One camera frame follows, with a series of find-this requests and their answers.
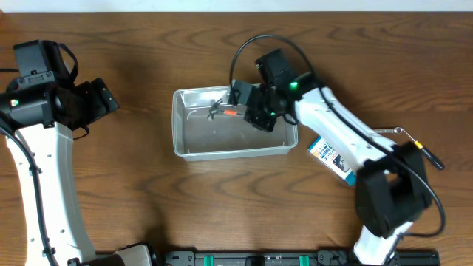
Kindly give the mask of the small black claw hammer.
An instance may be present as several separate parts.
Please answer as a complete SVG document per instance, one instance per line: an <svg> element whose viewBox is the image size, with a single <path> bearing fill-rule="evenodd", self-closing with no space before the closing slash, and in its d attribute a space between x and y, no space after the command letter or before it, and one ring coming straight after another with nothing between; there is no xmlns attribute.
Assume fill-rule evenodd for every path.
<svg viewBox="0 0 473 266"><path fill-rule="evenodd" d="M225 115L231 117L243 117L244 114L242 112L238 112L237 110L233 109L221 109L220 104L222 103L222 99L214 102L210 109L208 110L207 118L209 120L213 120L216 115Z"/></svg>

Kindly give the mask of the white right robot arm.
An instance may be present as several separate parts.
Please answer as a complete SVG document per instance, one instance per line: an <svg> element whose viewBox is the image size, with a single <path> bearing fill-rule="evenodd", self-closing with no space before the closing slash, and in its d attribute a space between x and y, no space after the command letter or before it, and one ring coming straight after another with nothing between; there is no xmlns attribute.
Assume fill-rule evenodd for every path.
<svg viewBox="0 0 473 266"><path fill-rule="evenodd" d="M230 80L228 102L246 106L245 119L272 131L290 115L312 129L342 157L355 176L355 210L363 223L353 252L363 265L383 265L398 242L435 199L422 153L413 142L398 145L343 107L314 70L299 74L281 50L256 60L260 85Z"/></svg>

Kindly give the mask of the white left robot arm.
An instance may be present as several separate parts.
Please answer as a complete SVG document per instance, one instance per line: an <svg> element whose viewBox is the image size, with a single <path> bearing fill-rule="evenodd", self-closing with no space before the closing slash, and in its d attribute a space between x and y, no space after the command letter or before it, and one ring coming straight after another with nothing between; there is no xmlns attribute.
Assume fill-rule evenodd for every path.
<svg viewBox="0 0 473 266"><path fill-rule="evenodd" d="M13 48L19 76L1 94L1 133L13 156L27 225L27 265L146 265L156 263L143 243L98 254L81 217L72 150L76 129L118 110L101 78L75 85L78 65L54 41Z"/></svg>

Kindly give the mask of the clear plastic container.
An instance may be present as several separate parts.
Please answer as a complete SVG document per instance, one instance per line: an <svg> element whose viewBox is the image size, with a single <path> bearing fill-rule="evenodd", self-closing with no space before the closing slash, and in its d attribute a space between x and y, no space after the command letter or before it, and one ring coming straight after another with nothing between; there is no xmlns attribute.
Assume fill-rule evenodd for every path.
<svg viewBox="0 0 473 266"><path fill-rule="evenodd" d="M174 153L187 161L221 160L287 154L298 144L298 129L279 118L272 132L258 130L243 117L207 118L211 105L245 113L242 105L227 104L227 86L178 89L172 101Z"/></svg>

